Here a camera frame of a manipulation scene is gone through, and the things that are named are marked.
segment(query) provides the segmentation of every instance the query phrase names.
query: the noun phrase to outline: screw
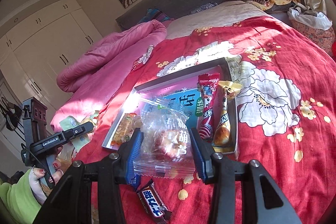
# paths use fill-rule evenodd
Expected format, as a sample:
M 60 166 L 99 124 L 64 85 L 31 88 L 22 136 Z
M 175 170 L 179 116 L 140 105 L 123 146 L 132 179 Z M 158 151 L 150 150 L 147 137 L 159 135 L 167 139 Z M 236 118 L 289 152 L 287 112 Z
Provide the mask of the screw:
M 82 165 L 82 162 L 80 160 L 76 160 L 72 163 L 73 167 L 80 167 Z
M 220 152 L 213 153 L 212 156 L 217 160 L 221 160 L 223 158 L 223 154 Z
M 118 153 L 112 153 L 109 155 L 109 158 L 111 160 L 116 160 L 117 158 L 119 158 L 119 154 Z
M 260 162 L 257 160 L 250 160 L 250 165 L 253 167 L 258 167 L 260 165 Z

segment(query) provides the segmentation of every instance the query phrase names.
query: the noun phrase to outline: floral bedspread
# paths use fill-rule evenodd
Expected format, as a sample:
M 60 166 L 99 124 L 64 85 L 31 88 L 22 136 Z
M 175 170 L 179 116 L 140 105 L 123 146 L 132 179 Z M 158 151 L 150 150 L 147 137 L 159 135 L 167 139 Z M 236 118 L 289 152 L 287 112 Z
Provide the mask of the floral bedspread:
M 234 81 L 243 84 L 236 98 L 238 160 L 260 160 L 302 222 L 317 223 L 336 191 L 336 64 L 299 32 L 270 17 L 199 28 L 188 37 L 167 39 L 151 48 L 135 61 L 102 109 L 93 140 L 76 159 L 92 162 L 109 153 L 101 148 L 102 141 L 134 86 L 221 57 L 227 58 Z M 148 180 L 142 177 L 142 184 Z M 197 174 L 154 182 L 173 212 L 170 223 L 206 222 L 212 186 L 204 185 Z M 132 188 L 120 190 L 127 223 L 151 223 Z M 237 222 L 241 198 L 237 187 Z

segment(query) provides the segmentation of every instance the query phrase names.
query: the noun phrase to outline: pink blanket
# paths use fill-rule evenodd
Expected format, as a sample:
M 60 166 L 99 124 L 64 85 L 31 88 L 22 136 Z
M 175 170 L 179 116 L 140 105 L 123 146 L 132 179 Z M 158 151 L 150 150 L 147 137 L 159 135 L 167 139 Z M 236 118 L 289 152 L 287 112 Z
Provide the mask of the pink blanket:
M 166 27 L 152 20 L 122 33 L 112 33 L 95 43 L 57 77 L 58 86 L 74 94 L 56 111 L 51 121 L 53 130 L 61 131 L 59 122 L 67 116 L 81 121 L 100 110 L 121 86 L 134 60 L 146 54 L 150 45 L 156 46 L 166 35 Z

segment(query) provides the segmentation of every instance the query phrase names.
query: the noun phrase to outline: person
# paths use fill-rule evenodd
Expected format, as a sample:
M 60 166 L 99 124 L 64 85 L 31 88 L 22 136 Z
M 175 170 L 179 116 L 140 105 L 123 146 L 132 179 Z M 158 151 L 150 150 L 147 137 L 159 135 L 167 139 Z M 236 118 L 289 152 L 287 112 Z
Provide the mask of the person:
M 64 164 L 55 160 L 56 172 L 52 174 L 57 183 L 65 172 Z M 50 191 L 39 179 L 45 175 L 44 169 L 31 168 L 16 184 L 2 183 L 0 180 L 0 219 L 4 224 L 32 224 Z

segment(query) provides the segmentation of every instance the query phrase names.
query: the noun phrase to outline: green sleeve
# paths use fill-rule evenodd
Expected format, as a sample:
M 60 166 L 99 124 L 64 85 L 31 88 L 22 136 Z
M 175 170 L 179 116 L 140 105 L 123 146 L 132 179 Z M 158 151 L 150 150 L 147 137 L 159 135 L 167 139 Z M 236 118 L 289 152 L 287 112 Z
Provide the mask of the green sleeve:
M 20 224 L 32 224 L 41 205 L 33 196 L 29 185 L 28 170 L 14 185 L 2 183 L 0 198 L 11 216 Z

